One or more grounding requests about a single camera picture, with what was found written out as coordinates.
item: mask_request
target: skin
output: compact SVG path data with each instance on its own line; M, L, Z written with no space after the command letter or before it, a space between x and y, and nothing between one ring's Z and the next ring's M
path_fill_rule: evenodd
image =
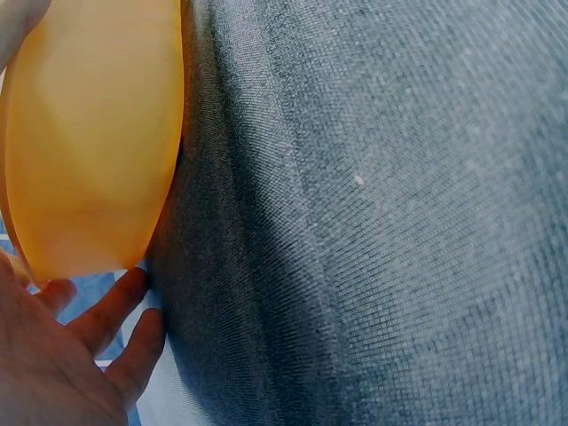
M41 20L51 0L0 0L0 70ZM94 362L146 293L146 274L129 271L67 326L57 315L76 290L55 280L35 295L0 253L0 423L126 425L162 354L162 315L144 312L122 355L102 372Z

